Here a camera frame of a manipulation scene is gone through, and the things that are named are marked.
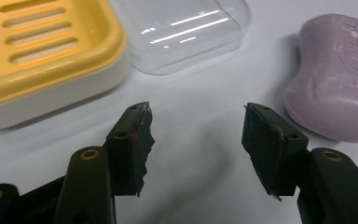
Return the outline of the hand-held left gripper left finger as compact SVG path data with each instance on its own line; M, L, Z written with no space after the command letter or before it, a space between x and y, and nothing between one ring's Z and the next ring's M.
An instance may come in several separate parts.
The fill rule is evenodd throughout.
M138 196L155 140L148 102L129 106L100 147L84 147L69 161L53 224L117 224L115 198Z

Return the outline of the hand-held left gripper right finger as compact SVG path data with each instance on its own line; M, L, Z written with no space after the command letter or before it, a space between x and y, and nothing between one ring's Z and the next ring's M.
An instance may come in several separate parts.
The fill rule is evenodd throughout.
M241 143L267 194L299 192L302 224L358 224L358 167L346 154L317 147L273 109L245 106Z

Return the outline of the purple soap bar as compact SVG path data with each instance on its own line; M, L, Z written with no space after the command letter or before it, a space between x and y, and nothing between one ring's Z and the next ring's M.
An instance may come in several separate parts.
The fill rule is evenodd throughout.
M358 143L358 19L325 14L299 32L300 65L284 98L304 128Z

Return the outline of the yellow and white soap dish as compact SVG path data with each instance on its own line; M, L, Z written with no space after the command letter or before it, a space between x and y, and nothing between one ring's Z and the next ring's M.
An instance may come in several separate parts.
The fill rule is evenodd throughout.
M108 0L0 0L0 129L109 91L130 67Z

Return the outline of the clear plastic soap dish lid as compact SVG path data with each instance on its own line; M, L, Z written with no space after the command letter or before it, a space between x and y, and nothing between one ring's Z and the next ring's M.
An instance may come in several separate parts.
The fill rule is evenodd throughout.
M129 41L131 64L168 75L237 49L252 13L246 0L109 0Z

